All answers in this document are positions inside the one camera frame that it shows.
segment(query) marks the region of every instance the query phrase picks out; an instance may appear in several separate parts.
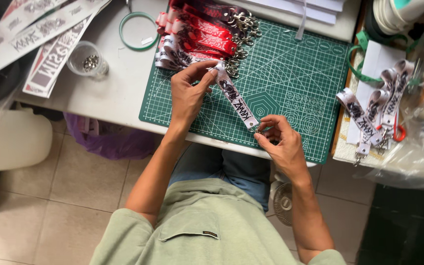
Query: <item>shirt pocket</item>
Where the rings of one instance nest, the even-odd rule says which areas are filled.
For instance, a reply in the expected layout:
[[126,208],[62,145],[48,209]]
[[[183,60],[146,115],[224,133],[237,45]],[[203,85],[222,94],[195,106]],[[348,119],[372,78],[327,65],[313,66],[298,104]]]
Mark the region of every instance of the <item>shirt pocket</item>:
[[220,240],[219,218],[212,211],[182,211],[162,225],[158,239],[165,242],[180,235],[201,235]]

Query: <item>stack of paper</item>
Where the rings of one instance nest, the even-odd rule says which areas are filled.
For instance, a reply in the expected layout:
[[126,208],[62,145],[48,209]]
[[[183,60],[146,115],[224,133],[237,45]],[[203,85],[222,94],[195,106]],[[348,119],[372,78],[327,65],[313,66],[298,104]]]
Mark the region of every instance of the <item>stack of paper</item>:
[[[285,10],[296,15],[304,14],[305,0],[244,0],[262,6]],[[307,0],[306,16],[320,22],[334,25],[336,15],[343,11],[345,0]]]

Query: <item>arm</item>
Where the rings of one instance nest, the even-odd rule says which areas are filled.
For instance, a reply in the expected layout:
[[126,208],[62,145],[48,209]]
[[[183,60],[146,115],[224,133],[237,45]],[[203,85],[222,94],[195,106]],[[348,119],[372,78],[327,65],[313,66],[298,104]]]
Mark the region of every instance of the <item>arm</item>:
[[[194,63],[171,78],[170,126],[125,203],[126,208],[144,216],[153,227],[187,131],[201,109],[204,94],[211,92],[209,85],[217,75],[216,70],[209,72],[207,68],[216,64],[216,61]],[[199,84],[191,85],[200,79]]]
[[284,116],[268,115],[261,122],[262,130],[273,127],[264,136],[255,133],[254,137],[292,182],[292,229],[299,257],[307,264],[320,252],[334,249],[334,243],[313,190],[302,139]]

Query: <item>jeans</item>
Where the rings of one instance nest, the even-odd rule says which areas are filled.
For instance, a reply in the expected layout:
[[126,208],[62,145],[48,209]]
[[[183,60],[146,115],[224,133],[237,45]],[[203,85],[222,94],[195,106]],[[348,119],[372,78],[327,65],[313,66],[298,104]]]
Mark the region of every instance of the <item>jeans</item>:
[[270,171],[267,159],[192,143],[174,166],[168,187],[176,181],[220,178],[248,193],[266,213]]

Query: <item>hand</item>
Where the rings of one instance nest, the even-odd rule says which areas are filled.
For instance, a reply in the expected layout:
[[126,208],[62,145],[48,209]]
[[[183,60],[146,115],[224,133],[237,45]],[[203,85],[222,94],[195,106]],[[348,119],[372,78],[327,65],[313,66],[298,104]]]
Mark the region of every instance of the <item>hand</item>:
[[[178,125],[185,130],[191,127],[201,109],[205,93],[212,92],[209,86],[215,82],[217,76],[217,70],[209,72],[207,68],[214,67],[216,64],[215,60],[193,63],[173,75],[171,78],[171,125]],[[201,80],[200,83],[191,85],[198,80]]]
[[[261,119],[260,130],[272,126],[273,128],[267,130],[264,136],[255,133],[254,137],[292,183],[308,181],[307,163],[300,134],[291,128],[284,116],[271,114]],[[270,143],[274,140],[279,141],[279,144]]]

